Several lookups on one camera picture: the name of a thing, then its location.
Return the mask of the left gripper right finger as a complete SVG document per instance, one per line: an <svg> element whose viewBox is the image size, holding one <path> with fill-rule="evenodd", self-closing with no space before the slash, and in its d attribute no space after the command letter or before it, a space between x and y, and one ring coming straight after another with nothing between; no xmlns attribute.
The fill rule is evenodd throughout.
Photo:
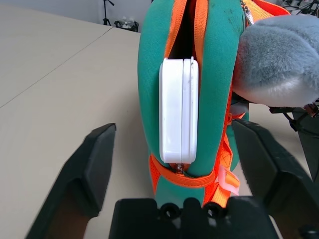
<svg viewBox="0 0 319 239"><path fill-rule="evenodd" d="M232 123L240 164L252 195L285 239L319 237L319 188L297 160L260 125Z"/></svg>

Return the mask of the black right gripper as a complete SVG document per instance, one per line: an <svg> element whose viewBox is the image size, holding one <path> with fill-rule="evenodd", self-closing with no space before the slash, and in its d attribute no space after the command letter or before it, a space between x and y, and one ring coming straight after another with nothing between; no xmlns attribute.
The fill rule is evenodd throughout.
<svg viewBox="0 0 319 239"><path fill-rule="evenodd" d="M270 107L273 114L283 114L298 133L306 162L314 181L319 179L319 101L302 108Z"/></svg>

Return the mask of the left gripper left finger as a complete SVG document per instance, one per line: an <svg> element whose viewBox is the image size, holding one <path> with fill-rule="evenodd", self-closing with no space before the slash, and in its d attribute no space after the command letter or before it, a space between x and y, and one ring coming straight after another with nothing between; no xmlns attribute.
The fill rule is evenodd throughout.
<svg viewBox="0 0 319 239"><path fill-rule="evenodd" d="M102 210L111 175L115 123L92 130L65 162L26 238L82 239Z"/></svg>

